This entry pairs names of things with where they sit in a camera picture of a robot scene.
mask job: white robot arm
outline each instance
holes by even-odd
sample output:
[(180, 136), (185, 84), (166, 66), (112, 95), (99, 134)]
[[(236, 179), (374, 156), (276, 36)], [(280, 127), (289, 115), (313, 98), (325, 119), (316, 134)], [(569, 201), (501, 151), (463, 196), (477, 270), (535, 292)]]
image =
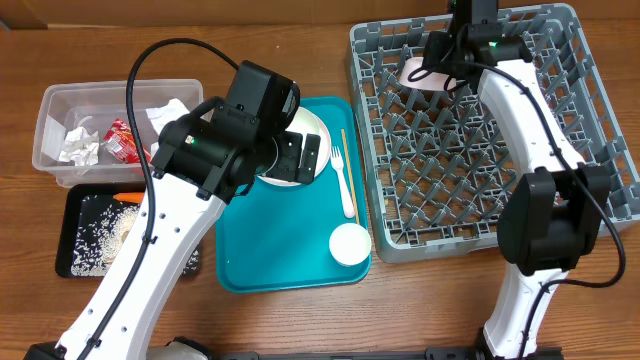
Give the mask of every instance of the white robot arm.
[[(174, 43), (205, 47), (236, 68), (229, 93), (163, 128), (153, 174), (142, 164), (147, 192), (138, 217), (107, 275), (60, 340), (32, 346), (25, 359), (211, 360), (206, 349), (183, 338), (148, 351), (158, 316), (190, 254), (233, 197), (246, 195), (257, 174), (302, 184), (314, 180), (320, 137), (307, 134), (303, 149), (303, 135), (285, 130), (299, 106), (295, 82), (248, 61), (238, 66), (192, 39), (156, 43), (132, 69), (127, 112), (139, 154), (132, 106), (135, 73), (153, 50)], [(211, 121), (203, 120), (209, 111)]]
[[(565, 159), (572, 169), (577, 169), (578, 164), (584, 160), (566, 140), (544, 100), (533, 64), (519, 59), (499, 62), (497, 68), (529, 87), (538, 105), (543, 109), (547, 125), (556, 143), (561, 147)], [(498, 123), (518, 178), (523, 174), (534, 173), (538, 168), (546, 168), (550, 172), (564, 170), (558, 158), (554, 156), (533, 105), (520, 89), (504, 77), (485, 70), (480, 78), (478, 95)], [(487, 345), (495, 357), (515, 359), (518, 356), (527, 316), (542, 284), (550, 280), (564, 279), (567, 275), (567, 271), (556, 268), (538, 270), (531, 276), (525, 276), (517, 265), (507, 264), (498, 303), (483, 330)], [(555, 287), (538, 305), (524, 356), (536, 351), (536, 335), (554, 292)]]
[[(450, 4), (449, 30), (429, 34), (422, 64), (407, 61), (400, 82), (415, 87), (433, 71), (464, 79), (495, 118), (518, 184), (498, 221), (506, 275), (476, 347), (461, 353), (427, 349), (426, 358), (453, 360), (463, 354), (470, 359), (508, 360), (535, 353), (536, 359), (561, 359), (560, 351), (536, 353), (537, 332), (554, 284), (564, 281), (580, 256), (593, 249), (601, 220), (593, 204), (602, 208), (606, 203), (608, 175), (602, 167), (585, 167), (565, 138), (540, 91), (524, 41), (503, 35), (497, 0)], [(592, 202), (577, 190), (577, 182), (586, 184)], [(557, 192), (566, 204), (554, 206)]]
[[(208, 200), (196, 197), (198, 189), (195, 185), (171, 174), (162, 179), (154, 178), (153, 183), (156, 193), (153, 233), (158, 239), (147, 250), (127, 295), (100, 336), (100, 345), (87, 359), (146, 358), (153, 328), (182, 269), (200, 239), (226, 207), (217, 197)], [(149, 208), (147, 201), (145, 196), (133, 228), (93, 298), (60, 338), (56, 347), (66, 349), (65, 359), (78, 358), (129, 274), (143, 241)], [(163, 348), (165, 353), (175, 350), (175, 347)], [(194, 359), (205, 359), (203, 355), (194, 356)]]

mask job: white plastic fork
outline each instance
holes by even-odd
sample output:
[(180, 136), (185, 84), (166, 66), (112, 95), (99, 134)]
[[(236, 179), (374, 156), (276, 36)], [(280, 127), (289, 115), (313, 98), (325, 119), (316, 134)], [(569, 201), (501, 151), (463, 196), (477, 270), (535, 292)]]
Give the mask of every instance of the white plastic fork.
[(344, 216), (350, 219), (356, 216), (356, 212), (353, 210), (351, 195), (349, 195), (347, 182), (344, 180), (344, 161), (342, 161), (342, 153), (340, 152), (340, 148), (337, 146), (334, 146), (331, 149), (331, 167), (336, 171), (336, 174), (338, 175), (338, 184), (340, 184), (340, 198), (342, 199), (342, 210), (344, 211)]

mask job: plastic dish rack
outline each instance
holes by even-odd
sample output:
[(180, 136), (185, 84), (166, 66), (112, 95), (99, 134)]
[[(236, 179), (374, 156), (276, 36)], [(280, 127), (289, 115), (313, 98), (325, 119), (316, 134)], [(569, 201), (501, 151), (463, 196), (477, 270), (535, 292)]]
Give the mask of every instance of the plastic dish rack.
[[(401, 263), (497, 246), (496, 227), (517, 179), (492, 115), (468, 87), (454, 94), (403, 87), (407, 59), (450, 15), (351, 29), (351, 99), (360, 132), (378, 256)], [(575, 11), (564, 4), (502, 9), (522, 34), (538, 82), (571, 144), (603, 164), (606, 212), (623, 229), (640, 219), (638, 173)], [(601, 234), (606, 229), (601, 227)]]

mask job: orange carrot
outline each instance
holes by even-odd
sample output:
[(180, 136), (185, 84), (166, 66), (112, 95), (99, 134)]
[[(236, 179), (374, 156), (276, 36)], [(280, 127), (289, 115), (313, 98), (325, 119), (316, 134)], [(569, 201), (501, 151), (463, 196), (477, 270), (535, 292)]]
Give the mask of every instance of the orange carrot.
[(142, 199), (144, 198), (144, 193), (120, 193), (113, 195), (113, 198), (122, 202), (141, 204)]

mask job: tissue paper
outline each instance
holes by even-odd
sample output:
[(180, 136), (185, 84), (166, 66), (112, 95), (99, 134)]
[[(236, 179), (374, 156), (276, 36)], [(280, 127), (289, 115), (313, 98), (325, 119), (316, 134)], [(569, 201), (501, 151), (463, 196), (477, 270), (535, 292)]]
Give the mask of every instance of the tissue paper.
[(187, 110), (182, 101), (178, 99), (171, 99), (166, 106), (160, 108), (147, 109), (147, 117), (149, 117), (149, 121), (151, 121), (151, 125), (153, 125), (158, 135), (160, 135), (162, 128), (164, 128), (167, 123), (178, 120), (180, 116), (188, 113), (189, 110)]
[(80, 126), (67, 133), (58, 161), (73, 161), (75, 166), (95, 165), (98, 163), (98, 147), (98, 132), (90, 135)]

